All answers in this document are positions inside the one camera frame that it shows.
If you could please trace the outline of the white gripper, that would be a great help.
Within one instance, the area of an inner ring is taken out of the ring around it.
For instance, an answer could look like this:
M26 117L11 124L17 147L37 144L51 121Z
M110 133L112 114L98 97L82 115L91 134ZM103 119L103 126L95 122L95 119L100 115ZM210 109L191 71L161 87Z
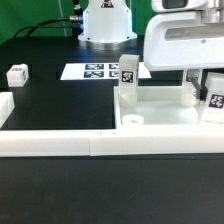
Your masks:
M198 100L205 100L203 71L224 67L224 24L203 24L201 13L155 16L147 25L143 62L149 71L188 70Z

